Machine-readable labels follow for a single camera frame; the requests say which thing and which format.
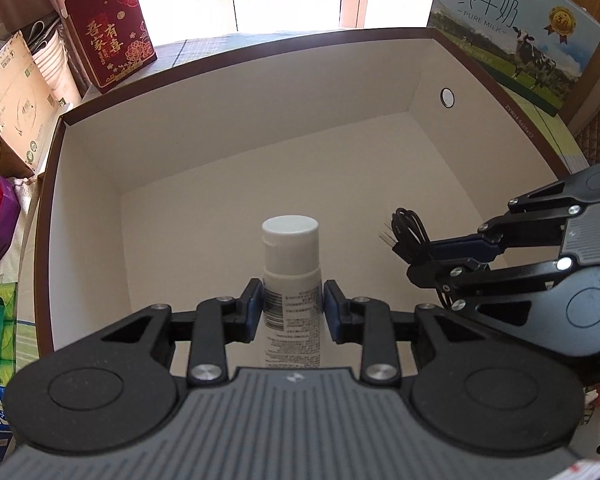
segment barcode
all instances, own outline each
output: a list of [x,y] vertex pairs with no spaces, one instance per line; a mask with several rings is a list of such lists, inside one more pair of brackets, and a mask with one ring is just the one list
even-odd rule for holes
[[285,318],[282,313],[282,296],[265,290],[264,324],[273,330],[285,329]]

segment red gift box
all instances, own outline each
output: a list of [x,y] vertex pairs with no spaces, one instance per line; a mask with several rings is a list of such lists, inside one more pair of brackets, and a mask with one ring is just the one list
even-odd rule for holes
[[66,0],[91,82],[108,92],[158,57],[138,0]]

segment bottle label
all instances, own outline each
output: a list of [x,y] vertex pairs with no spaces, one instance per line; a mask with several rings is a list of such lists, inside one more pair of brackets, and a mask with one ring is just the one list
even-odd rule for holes
[[320,366],[320,297],[320,286],[291,296],[266,290],[266,367]]

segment circular disc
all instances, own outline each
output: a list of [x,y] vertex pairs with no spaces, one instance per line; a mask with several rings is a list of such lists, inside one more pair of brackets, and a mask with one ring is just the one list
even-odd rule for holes
[[169,372],[134,345],[69,346],[23,368],[5,392],[18,439],[50,452],[87,454],[125,446],[171,413]]
[[584,398],[570,370],[496,341],[454,345],[424,367],[411,391],[420,416],[475,452],[520,456],[568,443]]

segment gold badge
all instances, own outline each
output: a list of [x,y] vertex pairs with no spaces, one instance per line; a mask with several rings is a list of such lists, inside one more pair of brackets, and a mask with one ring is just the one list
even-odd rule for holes
[[549,12],[549,25],[544,30],[548,34],[557,32],[560,35],[560,43],[567,43],[567,36],[572,34],[576,28],[576,18],[567,7],[554,7]]

